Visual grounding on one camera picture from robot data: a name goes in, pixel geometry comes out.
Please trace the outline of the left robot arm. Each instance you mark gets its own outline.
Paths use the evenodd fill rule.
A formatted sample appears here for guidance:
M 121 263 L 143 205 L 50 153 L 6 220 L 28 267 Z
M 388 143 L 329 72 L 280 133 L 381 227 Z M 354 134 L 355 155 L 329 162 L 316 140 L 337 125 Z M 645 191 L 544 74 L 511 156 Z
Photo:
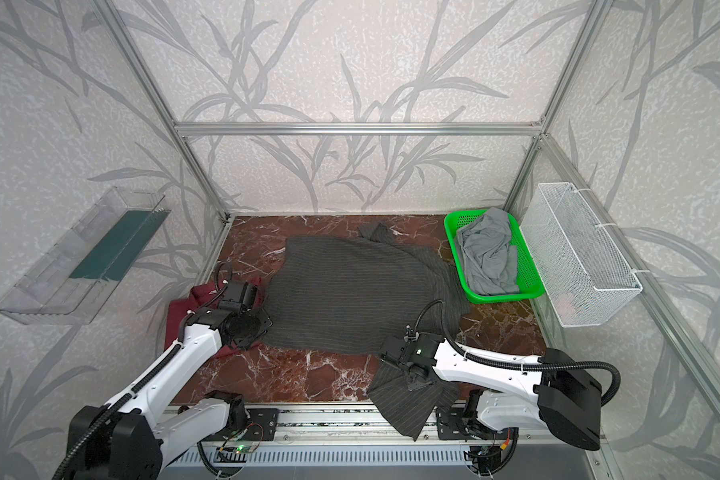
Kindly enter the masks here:
M 57 479 L 155 479 L 191 447 L 214 435 L 268 437 L 236 393 L 213 391 L 169 420 L 162 415 L 207 360 L 225 347 L 248 350 L 271 327 L 261 295 L 248 282 L 219 282 L 207 302 L 189 309 L 177 337 L 144 373 L 99 407 L 72 419 Z

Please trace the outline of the maroon folded shirt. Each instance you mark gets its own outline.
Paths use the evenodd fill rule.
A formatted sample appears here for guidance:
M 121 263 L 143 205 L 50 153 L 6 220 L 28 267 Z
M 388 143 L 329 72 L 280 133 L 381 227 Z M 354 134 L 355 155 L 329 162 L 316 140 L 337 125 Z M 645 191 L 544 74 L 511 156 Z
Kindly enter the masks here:
M 207 301 L 217 294 L 218 287 L 215 280 L 208 283 L 196 285 L 189 295 L 183 299 L 172 300 L 169 303 L 166 318 L 166 333 L 164 348 L 168 349 L 177 339 L 181 321 L 189 311 L 196 311 Z M 228 283 L 228 289 L 220 299 L 210 305 L 211 308 L 223 307 L 232 313 L 239 314 L 254 307 L 258 307 L 263 301 L 263 280 L 255 277 L 244 282 L 232 280 Z

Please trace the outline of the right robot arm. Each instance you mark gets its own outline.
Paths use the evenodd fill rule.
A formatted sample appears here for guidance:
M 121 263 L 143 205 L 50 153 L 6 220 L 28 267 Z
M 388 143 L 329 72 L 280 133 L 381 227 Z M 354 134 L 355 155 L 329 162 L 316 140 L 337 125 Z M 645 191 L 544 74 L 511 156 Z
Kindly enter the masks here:
M 455 429 L 464 436 L 545 427 L 558 440 L 587 451 L 601 447 L 601 409 L 613 396 L 590 372 L 603 370 L 619 379 L 610 364 L 575 361 L 557 349 L 543 356 L 507 355 L 433 333 L 389 337 L 380 359 L 414 389 L 437 380 L 479 387 Z

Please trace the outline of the aluminium cage frame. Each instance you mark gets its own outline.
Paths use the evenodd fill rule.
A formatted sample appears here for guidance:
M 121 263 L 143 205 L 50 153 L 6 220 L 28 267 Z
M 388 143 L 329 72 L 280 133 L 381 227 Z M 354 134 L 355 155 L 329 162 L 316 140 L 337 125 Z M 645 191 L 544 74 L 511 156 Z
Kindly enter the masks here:
M 693 380 L 699 393 L 720 421 L 720 367 L 702 342 L 692 332 L 688 322 L 672 302 L 659 282 L 657 274 L 649 270 L 627 239 L 625 230 L 618 227 L 612 215 L 587 187 L 579 171 L 565 159 L 559 142 L 551 133 L 551 127 L 580 74 L 585 59 L 594 47 L 609 11 L 611 1 L 588 1 L 585 4 L 585 20 L 577 34 L 572 50 L 565 61 L 561 76 L 542 116 L 533 122 L 178 122 L 168 110 L 168 103 L 159 92 L 156 80 L 148 71 L 146 61 L 128 32 L 125 20 L 111 1 L 96 1 L 94 16 L 110 34 L 115 45 L 126 60 L 133 76 L 156 110 L 161 124 L 166 128 L 169 141 L 179 149 L 182 159 L 200 181 L 213 201 L 220 199 L 218 191 L 210 183 L 210 177 L 202 170 L 191 152 L 187 136 L 525 136 L 532 140 L 520 171 L 513 183 L 505 204 L 511 206 L 518 198 L 522 185 L 528 179 L 539 154 L 545 154 L 556 172 L 577 186 L 584 202 L 602 221 L 614 241 L 617 251 L 631 267 L 642 283 L 640 300 L 657 329 L 662 333 L 678 361 Z

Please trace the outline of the light grey shirt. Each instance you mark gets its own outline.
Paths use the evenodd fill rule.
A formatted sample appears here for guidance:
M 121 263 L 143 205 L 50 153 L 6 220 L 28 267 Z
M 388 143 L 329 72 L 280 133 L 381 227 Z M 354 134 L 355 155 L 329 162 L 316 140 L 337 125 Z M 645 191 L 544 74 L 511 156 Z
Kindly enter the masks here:
M 507 212 L 492 207 L 457 230 L 457 246 L 468 288 L 479 296 L 516 294 L 518 253 L 511 244 Z

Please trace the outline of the green plastic basket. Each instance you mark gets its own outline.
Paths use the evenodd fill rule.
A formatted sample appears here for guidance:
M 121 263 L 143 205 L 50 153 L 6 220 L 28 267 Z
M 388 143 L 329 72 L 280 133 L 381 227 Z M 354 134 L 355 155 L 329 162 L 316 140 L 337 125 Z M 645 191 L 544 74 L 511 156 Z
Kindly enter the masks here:
M 520 301 L 536 298 L 544 292 L 544 286 L 540 275 L 534 265 L 526 242 L 520 232 L 519 225 L 515 218 L 508 213 L 512 230 L 511 244 L 517 247 L 518 253 L 518 275 L 517 285 L 519 292 L 516 294 L 479 296 L 474 294 L 467 286 L 462 267 L 459 260 L 459 248 L 457 246 L 457 230 L 472 222 L 486 210 L 463 210 L 448 214 L 444 220 L 445 231 L 456 262 L 456 268 L 461 286 L 467 299 L 473 304 L 489 304 Z

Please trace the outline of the dark grey striped shirt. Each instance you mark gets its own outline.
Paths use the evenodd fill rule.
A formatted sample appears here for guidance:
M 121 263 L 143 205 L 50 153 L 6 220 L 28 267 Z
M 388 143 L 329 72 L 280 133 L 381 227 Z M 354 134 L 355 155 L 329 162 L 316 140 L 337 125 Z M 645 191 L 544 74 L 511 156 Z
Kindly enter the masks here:
M 380 352 L 406 326 L 459 330 L 471 305 L 454 266 L 431 248 L 399 243 L 383 223 L 355 237 L 293 236 L 271 278 L 263 311 L 266 345 L 343 355 Z

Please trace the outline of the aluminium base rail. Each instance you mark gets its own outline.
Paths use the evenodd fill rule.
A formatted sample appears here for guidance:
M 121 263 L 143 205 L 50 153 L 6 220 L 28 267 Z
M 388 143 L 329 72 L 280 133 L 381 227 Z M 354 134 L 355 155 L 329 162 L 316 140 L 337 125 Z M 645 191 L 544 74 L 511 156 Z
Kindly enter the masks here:
M 152 414 L 131 402 L 111 417 L 112 450 L 127 445 L 155 450 L 170 462 L 204 440 L 275 444 L 403 444 L 445 441 L 456 431 L 432 413 L 419 435 L 400 434 L 369 403 L 304 403 L 232 407 L 205 399 L 170 418 Z

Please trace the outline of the clear plastic wall bin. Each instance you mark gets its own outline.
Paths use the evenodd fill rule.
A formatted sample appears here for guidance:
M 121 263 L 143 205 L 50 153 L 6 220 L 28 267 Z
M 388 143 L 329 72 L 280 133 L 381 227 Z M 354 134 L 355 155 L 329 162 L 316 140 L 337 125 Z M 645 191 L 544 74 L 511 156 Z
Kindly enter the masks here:
M 171 210 L 165 195 L 112 187 L 1 298 L 23 325 L 87 325 Z

